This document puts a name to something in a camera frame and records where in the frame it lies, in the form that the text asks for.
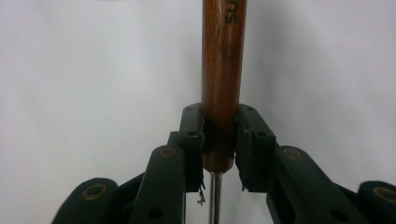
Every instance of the metal rod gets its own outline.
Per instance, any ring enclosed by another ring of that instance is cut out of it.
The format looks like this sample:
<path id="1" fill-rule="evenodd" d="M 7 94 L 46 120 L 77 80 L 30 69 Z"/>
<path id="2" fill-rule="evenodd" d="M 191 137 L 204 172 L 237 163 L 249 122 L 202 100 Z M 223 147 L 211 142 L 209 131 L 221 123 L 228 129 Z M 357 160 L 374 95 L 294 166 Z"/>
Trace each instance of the metal rod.
<path id="1" fill-rule="evenodd" d="M 210 173 L 209 224 L 220 223 L 222 173 Z"/>

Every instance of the screwdriver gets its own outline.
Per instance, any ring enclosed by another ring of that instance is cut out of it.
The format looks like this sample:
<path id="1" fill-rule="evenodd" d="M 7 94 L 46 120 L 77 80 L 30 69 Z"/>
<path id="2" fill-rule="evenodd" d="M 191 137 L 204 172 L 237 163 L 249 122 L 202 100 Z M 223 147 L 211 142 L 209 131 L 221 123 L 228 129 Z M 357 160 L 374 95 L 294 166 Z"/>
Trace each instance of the screwdriver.
<path id="1" fill-rule="evenodd" d="M 203 162 L 211 174 L 209 223 L 218 224 L 221 179 L 235 152 L 247 0 L 204 0 L 203 7 Z"/>

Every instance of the white backdrop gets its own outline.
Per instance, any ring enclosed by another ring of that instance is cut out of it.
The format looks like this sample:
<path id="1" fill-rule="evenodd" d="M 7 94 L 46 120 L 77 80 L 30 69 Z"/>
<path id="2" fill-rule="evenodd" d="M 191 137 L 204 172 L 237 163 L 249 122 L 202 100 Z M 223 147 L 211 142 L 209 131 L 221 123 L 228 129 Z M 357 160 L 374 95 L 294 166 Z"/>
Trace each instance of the white backdrop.
<path id="1" fill-rule="evenodd" d="M 395 11 L 392 0 L 247 5 L 240 102 L 352 190 L 396 185 Z M 197 0 L 1 1 L 1 223 L 50 223 L 79 183 L 144 172 L 200 101 L 201 20 Z M 240 189 L 234 167 L 222 223 L 271 223 L 265 195 Z M 207 223 L 197 199 L 189 224 Z"/>

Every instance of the brown wooden handle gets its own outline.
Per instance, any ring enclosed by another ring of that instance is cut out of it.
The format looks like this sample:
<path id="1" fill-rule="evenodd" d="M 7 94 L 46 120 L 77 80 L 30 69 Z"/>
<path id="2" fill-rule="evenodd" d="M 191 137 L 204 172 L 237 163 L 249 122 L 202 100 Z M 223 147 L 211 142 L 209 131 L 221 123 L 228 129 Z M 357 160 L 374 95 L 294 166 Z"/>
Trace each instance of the brown wooden handle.
<path id="1" fill-rule="evenodd" d="M 247 0 L 204 0 L 202 110 L 204 167 L 225 173 L 233 166 Z"/>

